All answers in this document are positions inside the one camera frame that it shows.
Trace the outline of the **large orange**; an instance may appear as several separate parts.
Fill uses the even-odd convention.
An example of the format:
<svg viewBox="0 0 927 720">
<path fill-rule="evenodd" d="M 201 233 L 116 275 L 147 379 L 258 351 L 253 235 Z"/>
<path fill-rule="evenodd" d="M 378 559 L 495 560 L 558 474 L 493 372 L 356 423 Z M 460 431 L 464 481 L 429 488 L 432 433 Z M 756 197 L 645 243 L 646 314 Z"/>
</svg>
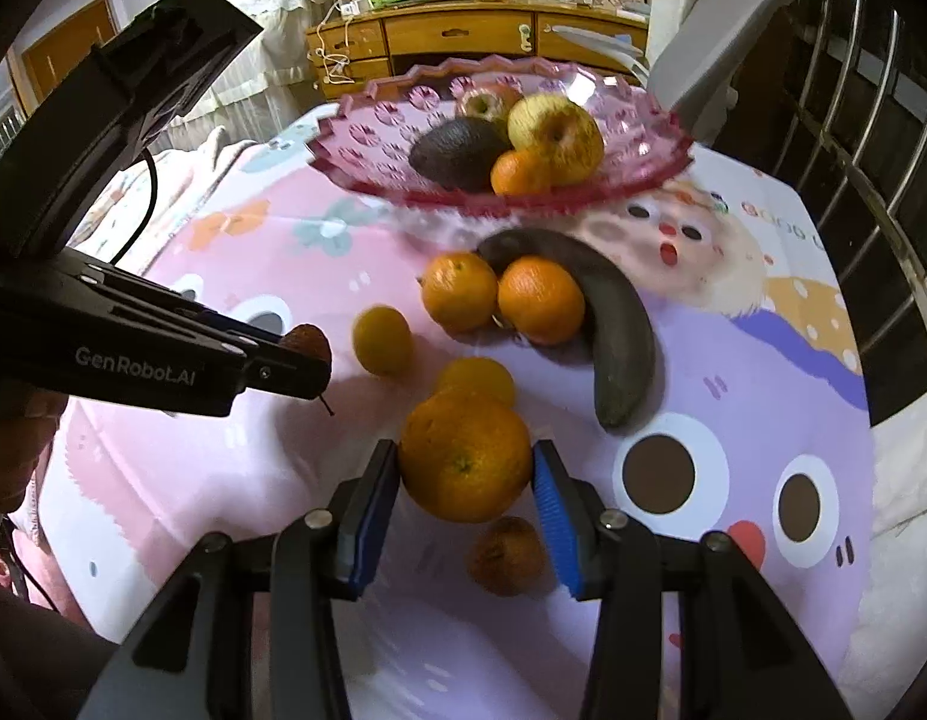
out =
<svg viewBox="0 0 927 720">
<path fill-rule="evenodd" d="M 504 515 L 532 476 L 523 419 L 488 395 L 449 390 L 411 411 L 398 441 L 401 481 L 423 511 L 443 522 Z"/>
</svg>

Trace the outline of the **pink glass fruit bowl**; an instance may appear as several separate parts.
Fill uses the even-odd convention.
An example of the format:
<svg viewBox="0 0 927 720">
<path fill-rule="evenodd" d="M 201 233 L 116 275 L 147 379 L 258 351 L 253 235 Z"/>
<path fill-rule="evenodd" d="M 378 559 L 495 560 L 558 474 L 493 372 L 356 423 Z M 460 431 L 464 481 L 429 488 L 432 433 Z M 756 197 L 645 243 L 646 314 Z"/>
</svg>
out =
<svg viewBox="0 0 927 720">
<path fill-rule="evenodd" d="M 338 187 L 476 216 L 572 213 L 691 163 L 688 135 L 643 89 L 499 55 L 369 83 L 320 121 L 308 148 Z"/>
</svg>

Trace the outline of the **cartoon printed table cloth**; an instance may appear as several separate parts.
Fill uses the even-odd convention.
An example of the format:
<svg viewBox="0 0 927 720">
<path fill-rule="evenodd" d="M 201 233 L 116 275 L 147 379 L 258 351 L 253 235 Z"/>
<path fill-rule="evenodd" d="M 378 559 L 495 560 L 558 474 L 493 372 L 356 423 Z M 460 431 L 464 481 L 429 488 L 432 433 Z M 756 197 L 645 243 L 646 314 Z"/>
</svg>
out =
<svg viewBox="0 0 927 720">
<path fill-rule="evenodd" d="M 303 167 L 149 231 L 187 309 L 328 335 L 325 403 L 79 400 L 55 468 L 157 593 L 89 718 L 841 718 L 872 455 L 833 270 L 710 156 L 564 229 L 402 220 Z"/>
</svg>

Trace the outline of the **orange mandarin upper left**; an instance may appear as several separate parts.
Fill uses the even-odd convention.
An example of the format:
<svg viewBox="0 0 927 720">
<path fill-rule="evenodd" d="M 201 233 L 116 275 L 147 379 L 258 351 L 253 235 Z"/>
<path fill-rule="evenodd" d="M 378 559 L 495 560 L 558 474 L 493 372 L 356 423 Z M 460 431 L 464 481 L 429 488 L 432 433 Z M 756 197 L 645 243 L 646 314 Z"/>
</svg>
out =
<svg viewBox="0 0 927 720">
<path fill-rule="evenodd" d="M 422 273 L 421 300 L 427 315 L 449 335 L 474 332 L 496 310 L 496 273 L 473 252 L 445 252 Z"/>
</svg>

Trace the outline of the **brown wooden door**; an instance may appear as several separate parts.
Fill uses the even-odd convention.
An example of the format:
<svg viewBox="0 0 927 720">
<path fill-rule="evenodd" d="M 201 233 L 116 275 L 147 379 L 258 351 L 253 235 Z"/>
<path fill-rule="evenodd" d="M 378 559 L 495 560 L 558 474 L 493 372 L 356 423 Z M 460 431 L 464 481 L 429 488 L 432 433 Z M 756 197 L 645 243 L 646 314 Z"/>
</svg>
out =
<svg viewBox="0 0 927 720">
<path fill-rule="evenodd" d="M 94 46 L 103 46 L 115 34 L 110 0 L 92 0 L 27 47 L 22 65 L 35 97 L 47 98 Z"/>
</svg>

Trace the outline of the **lone small orange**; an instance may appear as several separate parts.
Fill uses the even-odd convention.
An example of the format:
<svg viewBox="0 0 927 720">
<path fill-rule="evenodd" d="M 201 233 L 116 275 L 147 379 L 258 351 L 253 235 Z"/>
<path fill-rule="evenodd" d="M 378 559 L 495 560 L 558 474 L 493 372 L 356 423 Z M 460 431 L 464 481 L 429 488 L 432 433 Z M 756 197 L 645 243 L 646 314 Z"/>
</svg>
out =
<svg viewBox="0 0 927 720">
<path fill-rule="evenodd" d="M 550 161 L 531 149 L 511 149 L 497 158 L 491 171 L 496 195 L 541 195 L 553 187 Z"/>
</svg>

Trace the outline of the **pastel patterned blanket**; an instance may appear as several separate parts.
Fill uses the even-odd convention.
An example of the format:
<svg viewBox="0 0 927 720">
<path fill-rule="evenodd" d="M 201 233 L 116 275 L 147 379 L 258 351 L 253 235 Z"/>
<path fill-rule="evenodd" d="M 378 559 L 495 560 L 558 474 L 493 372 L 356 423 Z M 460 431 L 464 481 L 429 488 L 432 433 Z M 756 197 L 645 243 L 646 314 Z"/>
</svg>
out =
<svg viewBox="0 0 927 720">
<path fill-rule="evenodd" d="M 144 275 L 178 232 L 205 210 L 219 185 L 260 148 L 251 140 L 232 140 L 224 127 L 216 127 L 198 148 L 157 153 L 152 158 L 157 177 L 155 202 L 151 202 L 146 161 L 117 172 L 77 225 L 68 245 L 101 262 L 111 262 L 152 206 L 143 231 L 116 262 L 123 270 Z"/>
</svg>

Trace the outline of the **grey office chair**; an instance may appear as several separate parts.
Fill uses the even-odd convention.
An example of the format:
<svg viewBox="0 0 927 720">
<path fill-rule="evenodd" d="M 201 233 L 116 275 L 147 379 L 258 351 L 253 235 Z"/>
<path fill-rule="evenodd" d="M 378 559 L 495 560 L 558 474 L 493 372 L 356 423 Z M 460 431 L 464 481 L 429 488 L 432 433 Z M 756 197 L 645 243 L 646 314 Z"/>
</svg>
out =
<svg viewBox="0 0 927 720">
<path fill-rule="evenodd" d="M 698 0 L 664 52 L 646 67 L 619 37 L 573 26 L 557 36 L 621 65 L 696 142 L 712 145 L 735 106 L 730 82 L 772 15 L 792 0 Z"/>
</svg>

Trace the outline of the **red yellow apple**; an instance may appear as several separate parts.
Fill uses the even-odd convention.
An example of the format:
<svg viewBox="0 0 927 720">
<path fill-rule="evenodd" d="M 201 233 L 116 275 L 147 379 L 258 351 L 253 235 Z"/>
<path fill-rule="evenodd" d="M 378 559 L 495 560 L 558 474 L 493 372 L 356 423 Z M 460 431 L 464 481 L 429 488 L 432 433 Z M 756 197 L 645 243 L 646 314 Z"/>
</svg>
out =
<svg viewBox="0 0 927 720">
<path fill-rule="evenodd" d="M 504 83 L 486 83 L 472 86 L 460 96 L 455 106 L 457 117 L 470 117 L 491 122 L 496 127 L 504 128 L 511 115 L 511 110 L 523 94 L 511 85 Z"/>
</svg>

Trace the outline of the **orange mandarin upper right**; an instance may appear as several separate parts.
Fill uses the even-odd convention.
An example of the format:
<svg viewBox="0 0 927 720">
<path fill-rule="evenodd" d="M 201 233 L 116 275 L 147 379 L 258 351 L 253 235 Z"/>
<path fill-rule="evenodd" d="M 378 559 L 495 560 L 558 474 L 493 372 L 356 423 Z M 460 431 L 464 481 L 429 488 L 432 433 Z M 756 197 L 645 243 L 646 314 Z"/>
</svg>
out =
<svg viewBox="0 0 927 720">
<path fill-rule="evenodd" d="M 585 317 L 585 298 L 566 268 L 541 257 L 520 257 L 497 282 L 502 320 L 538 346 L 568 343 Z"/>
</svg>

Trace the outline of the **overripe black banana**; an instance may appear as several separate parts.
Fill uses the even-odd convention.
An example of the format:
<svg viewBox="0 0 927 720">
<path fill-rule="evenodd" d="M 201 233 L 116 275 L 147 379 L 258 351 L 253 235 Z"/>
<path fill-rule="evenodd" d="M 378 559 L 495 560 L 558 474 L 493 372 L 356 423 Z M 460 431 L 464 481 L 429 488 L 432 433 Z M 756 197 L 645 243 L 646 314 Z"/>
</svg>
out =
<svg viewBox="0 0 927 720">
<path fill-rule="evenodd" d="M 536 255 L 574 278 L 590 309 L 593 406 L 610 433 L 629 429 L 649 408 L 657 377 L 657 338 L 641 296 L 608 257 L 543 227 L 511 227 L 484 238 L 476 253 L 498 274 Z"/>
</svg>

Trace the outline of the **dark avocado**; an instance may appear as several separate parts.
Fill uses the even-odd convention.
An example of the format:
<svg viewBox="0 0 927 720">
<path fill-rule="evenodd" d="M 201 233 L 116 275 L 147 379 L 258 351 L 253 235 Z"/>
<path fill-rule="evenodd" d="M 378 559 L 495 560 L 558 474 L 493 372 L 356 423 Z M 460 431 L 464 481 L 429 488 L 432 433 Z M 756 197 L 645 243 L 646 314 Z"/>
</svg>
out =
<svg viewBox="0 0 927 720">
<path fill-rule="evenodd" d="M 458 117 L 424 133 L 411 148 L 408 163 L 443 188 L 481 193 L 491 190 L 491 171 L 511 142 L 488 121 Z"/>
</svg>

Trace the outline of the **pink bed sheet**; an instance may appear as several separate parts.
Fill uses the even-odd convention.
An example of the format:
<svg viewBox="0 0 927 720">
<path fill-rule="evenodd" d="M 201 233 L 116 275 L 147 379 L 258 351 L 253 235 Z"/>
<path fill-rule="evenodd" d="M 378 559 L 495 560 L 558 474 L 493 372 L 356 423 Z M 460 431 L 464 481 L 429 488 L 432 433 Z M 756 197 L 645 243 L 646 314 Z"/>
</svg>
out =
<svg viewBox="0 0 927 720">
<path fill-rule="evenodd" d="M 9 518 L 3 520 L 0 532 L 0 587 L 89 629 L 55 556 L 45 550 L 42 541 L 34 543 Z"/>
</svg>

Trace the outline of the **white lace covered furniture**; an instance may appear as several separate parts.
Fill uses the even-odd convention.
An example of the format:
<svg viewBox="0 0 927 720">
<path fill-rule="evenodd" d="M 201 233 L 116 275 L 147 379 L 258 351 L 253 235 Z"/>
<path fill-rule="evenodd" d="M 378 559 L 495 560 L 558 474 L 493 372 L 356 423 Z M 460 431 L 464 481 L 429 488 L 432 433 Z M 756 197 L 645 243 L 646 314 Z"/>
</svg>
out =
<svg viewBox="0 0 927 720">
<path fill-rule="evenodd" d="M 315 71 L 305 32 L 330 0 L 227 0 L 262 28 L 188 114 L 170 122 L 159 143 L 193 149 L 223 127 L 234 140 L 266 142 L 314 101 Z"/>
</svg>

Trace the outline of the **orange mandarin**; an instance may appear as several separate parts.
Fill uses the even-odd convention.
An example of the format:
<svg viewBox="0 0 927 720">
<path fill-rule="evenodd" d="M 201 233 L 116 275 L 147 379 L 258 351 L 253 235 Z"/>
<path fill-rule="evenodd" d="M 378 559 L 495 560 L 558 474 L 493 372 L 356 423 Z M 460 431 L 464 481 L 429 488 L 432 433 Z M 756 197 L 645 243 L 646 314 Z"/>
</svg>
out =
<svg viewBox="0 0 927 720">
<path fill-rule="evenodd" d="M 585 317 L 585 298 L 566 268 L 541 257 L 520 257 L 497 282 L 502 320 L 538 346 L 568 343 Z"/>
<path fill-rule="evenodd" d="M 422 273 L 421 300 L 427 315 L 449 335 L 474 332 L 496 310 L 496 273 L 473 252 L 445 252 Z"/>
</svg>

